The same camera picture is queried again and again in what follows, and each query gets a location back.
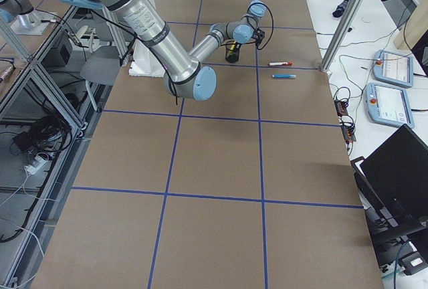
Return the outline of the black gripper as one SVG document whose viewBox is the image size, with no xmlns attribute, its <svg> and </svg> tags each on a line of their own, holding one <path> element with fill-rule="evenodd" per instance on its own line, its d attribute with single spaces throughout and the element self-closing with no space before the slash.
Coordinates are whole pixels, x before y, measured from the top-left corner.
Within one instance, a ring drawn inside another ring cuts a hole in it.
<svg viewBox="0 0 428 289">
<path fill-rule="evenodd" d="M 239 50 L 241 47 L 241 44 L 235 40 L 231 40 L 229 42 L 229 49 L 230 50 Z"/>
</svg>

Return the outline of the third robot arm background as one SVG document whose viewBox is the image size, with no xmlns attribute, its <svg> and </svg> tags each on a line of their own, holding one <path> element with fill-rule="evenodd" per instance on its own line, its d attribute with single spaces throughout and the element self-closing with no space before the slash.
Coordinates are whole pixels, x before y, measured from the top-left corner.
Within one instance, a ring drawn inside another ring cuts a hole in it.
<svg viewBox="0 0 428 289">
<path fill-rule="evenodd" d="M 1 0 L 1 18 L 17 35 L 42 35 L 49 24 L 30 0 Z"/>
</svg>

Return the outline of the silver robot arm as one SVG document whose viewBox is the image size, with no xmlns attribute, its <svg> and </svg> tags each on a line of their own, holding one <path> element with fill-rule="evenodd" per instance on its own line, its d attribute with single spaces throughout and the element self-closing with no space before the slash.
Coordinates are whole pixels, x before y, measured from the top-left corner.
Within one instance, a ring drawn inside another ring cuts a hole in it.
<svg viewBox="0 0 428 289">
<path fill-rule="evenodd" d="M 169 93 L 194 100 L 210 99 L 217 86 L 215 70 L 202 63 L 227 40 L 248 43 L 267 9 L 263 2 L 252 1 L 240 20 L 212 25 L 203 40 L 187 52 L 149 0 L 60 1 L 88 9 L 105 7 L 123 18 L 164 68 L 163 81 Z"/>
</svg>

